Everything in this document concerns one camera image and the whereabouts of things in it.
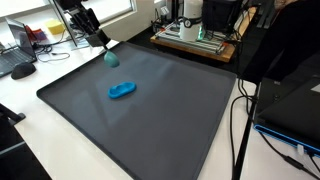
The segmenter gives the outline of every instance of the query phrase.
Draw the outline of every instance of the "monitor screen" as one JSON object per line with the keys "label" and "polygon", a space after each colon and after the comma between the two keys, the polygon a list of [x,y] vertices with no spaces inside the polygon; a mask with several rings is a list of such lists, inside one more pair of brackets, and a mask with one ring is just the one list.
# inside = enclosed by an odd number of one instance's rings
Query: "monitor screen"
{"label": "monitor screen", "polygon": [[9,26],[9,29],[12,32],[12,35],[14,37],[14,40],[17,46],[25,53],[35,57],[35,53],[33,51],[33,48],[24,24],[9,18],[6,18],[6,21]]}

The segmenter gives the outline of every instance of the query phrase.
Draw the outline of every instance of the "white table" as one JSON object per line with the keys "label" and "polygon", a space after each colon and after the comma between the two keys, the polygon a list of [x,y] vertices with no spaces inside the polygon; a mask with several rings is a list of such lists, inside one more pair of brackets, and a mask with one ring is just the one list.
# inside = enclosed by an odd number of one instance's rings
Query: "white table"
{"label": "white table", "polygon": [[[289,155],[309,167],[319,176],[319,172],[307,155],[300,156],[297,149],[274,138],[266,136],[269,142],[281,153]],[[320,158],[314,157],[320,165]],[[263,140],[260,134],[253,128],[250,131],[245,160],[241,172],[241,180],[308,180],[314,179],[307,173],[296,169],[285,162]]]}
{"label": "white table", "polygon": [[[115,44],[117,42],[111,41],[108,47]],[[54,48],[54,52],[65,51]],[[0,102],[27,116],[15,128],[53,179],[131,179],[73,125],[36,96],[38,89],[89,61],[100,51],[101,48],[71,51],[70,58],[65,61],[36,62],[37,71],[21,80],[12,80],[10,75],[0,79]],[[244,86],[249,94],[254,93],[254,84],[245,82]],[[239,95],[235,84],[199,179],[231,179],[229,113],[232,100]],[[245,102],[244,99],[237,101],[233,110],[236,157],[247,122]]]}

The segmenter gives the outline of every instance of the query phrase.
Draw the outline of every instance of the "laptop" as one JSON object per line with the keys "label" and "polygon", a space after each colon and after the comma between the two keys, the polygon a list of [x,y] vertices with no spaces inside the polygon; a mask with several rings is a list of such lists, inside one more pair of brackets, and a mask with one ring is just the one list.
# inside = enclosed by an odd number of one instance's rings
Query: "laptop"
{"label": "laptop", "polygon": [[32,63],[37,60],[25,25],[7,17],[6,21],[17,47],[0,54],[0,77],[10,74],[17,64],[22,62]]}
{"label": "laptop", "polygon": [[[275,100],[275,89],[268,88],[264,92],[269,91],[267,94]],[[266,97],[261,92],[262,89],[259,97]],[[312,77],[258,112],[254,129],[294,147],[302,145],[306,152],[320,156],[320,77]]]}

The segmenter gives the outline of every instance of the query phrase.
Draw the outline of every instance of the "power cord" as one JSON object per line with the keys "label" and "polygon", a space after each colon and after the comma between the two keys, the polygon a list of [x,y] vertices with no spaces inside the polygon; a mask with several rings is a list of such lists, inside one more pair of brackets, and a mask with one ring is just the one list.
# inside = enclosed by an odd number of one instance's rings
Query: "power cord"
{"label": "power cord", "polygon": [[[233,122],[233,116],[232,116],[232,111],[233,111],[233,106],[234,103],[241,98],[246,98],[246,112],[248,114],[248,119],[251,121],[251,123],[253,124],[253,117],[251,117],[250,112],[248,111],[248,103],[249,101],[251,102],[257,102],[258,98],[256,96],[248,96],[247,91],[245,90],[244,86],[243,86],[243,79],[239,78],[238,80],[238,90],[241,93],[241,96],[235,98],[232,101],[231,104],[231,110],[230,110],[230,142],[231,142],[231,150],[232,150],[232,180],[235,179],[235,153],[234,153],[234,143],[233,143],[233,132],[232,132],[232,122]],[[290,156],[284,155],[282,154],[280,151],[278,151],[274,146],[272,146],[272,144],[267,140],[267,138],[259,132],[259,134],[262,136],[262,138],[264,139],[264,141],[268,144],[268,146],[274,151],[276,152],[280,157],[282,157],[282,159],[284,161],[286,161],[287,163],[291,164],[292,166],[294,166],[295,168],[302,170],[304,172],[306,172],[307,174],[309,174],[310,176],[312,176],[313,178],[320,180],[320,178],[315,175],[313,172],[311,172],[309,169],[305,168],[303,164],[301,164],[300,162],[298,162],[297,160],[293,159]],[[320,169],[318,167],[318,165],[314,162],[313,160],[313,156],[309,154],[310,159],[312,160],[313,164],[316,166],[316,168],[318,169],[318,171],[320,172]]]}
{"label": "power cord", "polygon": [[310,160],[312,161],[313,165],[317,168],[317,170],[318,170],[318,171],[319,171],[319,173],[320,173],[319,166],[317,165],[317,163],[316,163],[316,162],[314,162],[313,157],[314,157],[313,155],[309,154],[309,158],[310,158]]}
{"label": "power cord", "polygon": [[38,54],[37,58],[39,61],[43,62],[43,63],[47,63],[47,62],[52,62],[52,61],[61,61],[61,60],[65,60],[67,58],[70,57],[69,53],[51,53],[51,55],[56,56],[56,55],[66,55],[65,57],[62,58],[56,58],[56,59],[49,59],[49,60],[43,60],[40,58],[40,55],[48,55],[49,53],[42,53],[42,54]]}
{"label": "power cord", "polygon": [[36,43],[36,44],[37,44],[38,47],[47,47],[47,46],[53,46],[53,45],[56,45],[56,44],[60,44],[60,43],[63,43],[63,42],[67,42],[67,41],[69,41],[69,40],[64,40],[64,41],[62,41],[65,32],[66,32],[66,29],[63,30],[60,40],[57,41],[57,42],[55,42],[55,43],[51,43],[51,44],[39,44],[39,43]]}

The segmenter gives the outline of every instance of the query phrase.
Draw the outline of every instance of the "black mat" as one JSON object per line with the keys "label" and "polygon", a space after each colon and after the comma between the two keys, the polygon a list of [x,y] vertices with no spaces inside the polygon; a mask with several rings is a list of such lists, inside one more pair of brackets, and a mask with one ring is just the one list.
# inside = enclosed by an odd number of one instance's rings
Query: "black mat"
{"label": "black mat", "polygon": [[[101,55],[38,97],[133,178],[197,179],[235,74],[129,43],[112,52],[119,67],[107,67]],[[135,82],[136,91],[108,98],[108,89],[124,81]]]}

